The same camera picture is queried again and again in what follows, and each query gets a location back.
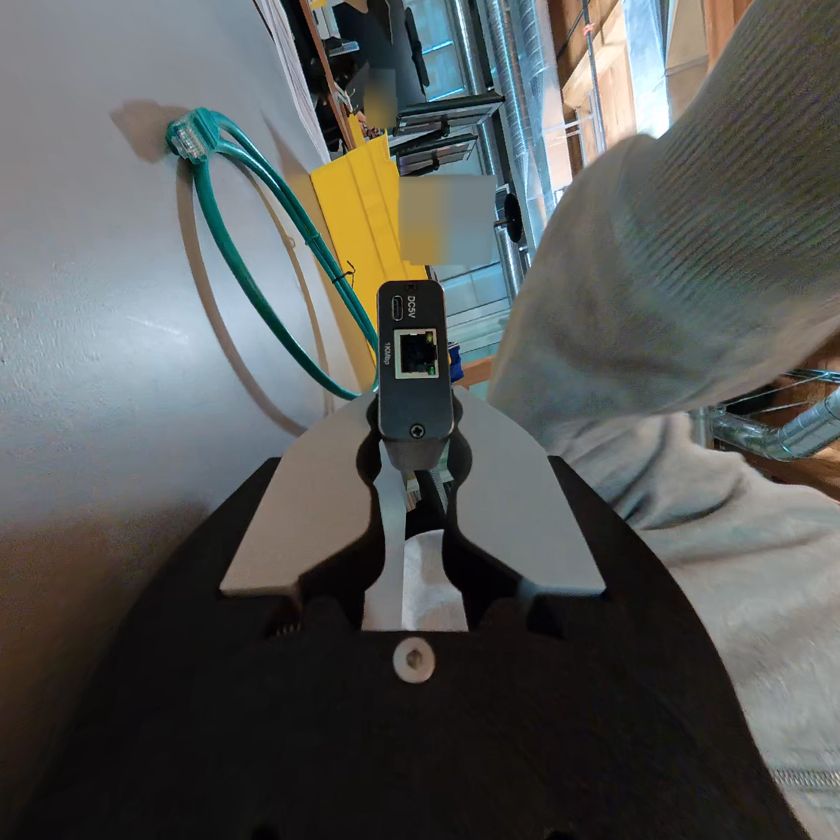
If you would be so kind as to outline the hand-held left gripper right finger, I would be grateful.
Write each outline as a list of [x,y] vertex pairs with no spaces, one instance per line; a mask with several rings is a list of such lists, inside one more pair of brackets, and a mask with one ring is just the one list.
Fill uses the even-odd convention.
[[455,389],[454,399],[447,466],[456,534],[529,594],[601,595],[601,572],[543,448],[470,391]]

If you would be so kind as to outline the black network adapter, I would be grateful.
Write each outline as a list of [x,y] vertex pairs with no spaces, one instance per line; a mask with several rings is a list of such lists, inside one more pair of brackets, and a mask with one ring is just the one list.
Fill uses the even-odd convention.
[[455,427],[445,295],[434,280],[391,280],[376,296],[377,427],[392,465],[434,469]]

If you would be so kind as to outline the long work table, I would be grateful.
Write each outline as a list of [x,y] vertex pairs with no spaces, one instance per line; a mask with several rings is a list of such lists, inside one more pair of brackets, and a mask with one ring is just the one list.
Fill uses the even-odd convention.
[[311,83],[315,96],[314,107],[319,126],[331,153],[353,151],[364,142],[364,136],[355,119],[349,94],[335,80],[334,70],[342,56],[331,57],[328,39],[321,37],[324,26],[319,26],[318,12],[311,2],[291,2],[294,12],[300,13],[303,50],[301,63],[305,78]]

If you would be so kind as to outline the black tilted monitor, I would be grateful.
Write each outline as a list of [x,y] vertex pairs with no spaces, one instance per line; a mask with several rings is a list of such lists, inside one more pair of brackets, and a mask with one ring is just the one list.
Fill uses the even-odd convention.
[[491,118],[504,104],[506,97],[495,90],[484,93],[425,101],[399,108],[393,137],[432,133],[443,129],[478,127]]
[[443,165],[469,158],[477,141],[478,135],[474,133],[446,137],[429,133],[395,144],[389,151],[400,176],[419,177],[438,172]]

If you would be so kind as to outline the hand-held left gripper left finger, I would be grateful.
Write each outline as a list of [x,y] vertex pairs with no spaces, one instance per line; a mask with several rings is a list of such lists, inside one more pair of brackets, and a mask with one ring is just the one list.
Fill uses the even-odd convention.
[[384,568],[375,395],[346,403],[281,457],[220,584],[228,596],[364,594]]

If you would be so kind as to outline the silver ventilation pipes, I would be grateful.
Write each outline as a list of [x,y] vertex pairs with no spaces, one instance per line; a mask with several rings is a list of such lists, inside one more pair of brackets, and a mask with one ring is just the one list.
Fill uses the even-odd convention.
[[[765,385],[702,410],[708,440],[781,463],[810,458],[838,442],[838,387],[815,402],[773,405],[783,389]],[[789,408],[803,411],[780,426],[767,423],[768,415]]]

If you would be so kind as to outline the silver ceiling duct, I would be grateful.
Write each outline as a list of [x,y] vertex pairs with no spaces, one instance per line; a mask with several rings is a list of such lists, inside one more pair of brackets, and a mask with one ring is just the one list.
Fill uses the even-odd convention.
[[572,180],[557,59],[544,1],[488,1],[495,78],[531,224],[543,230]]

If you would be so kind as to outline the large yellow plastic bin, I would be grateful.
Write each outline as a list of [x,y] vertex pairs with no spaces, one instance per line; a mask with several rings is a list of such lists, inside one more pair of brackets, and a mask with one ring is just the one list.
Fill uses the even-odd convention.
[[401,259],[398,243],[400,176],[386,136],[311,173],[328,246],[373,325],[376,294],[391,280],[426,281],[425,266]]

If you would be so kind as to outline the black round disc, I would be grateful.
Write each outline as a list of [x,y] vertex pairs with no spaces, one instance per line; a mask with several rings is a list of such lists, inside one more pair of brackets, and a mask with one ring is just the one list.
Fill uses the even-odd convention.
[[507,232],[510,241],[520,245],[524,237],[522,210],[518,198],[514,193],[506,193],[502,203],[502,217],[494,223],[495,229]]

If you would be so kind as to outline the white metal stand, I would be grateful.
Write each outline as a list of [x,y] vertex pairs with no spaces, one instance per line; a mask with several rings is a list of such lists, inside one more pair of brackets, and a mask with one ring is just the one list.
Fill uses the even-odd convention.
[[275,44],[281,72],[290,86],[297,114],[315,145],[318,156],[317,166],[326,165],[331,162],[330,152],[322,136],[288,15],[280,1],[254,1],[253,4]]

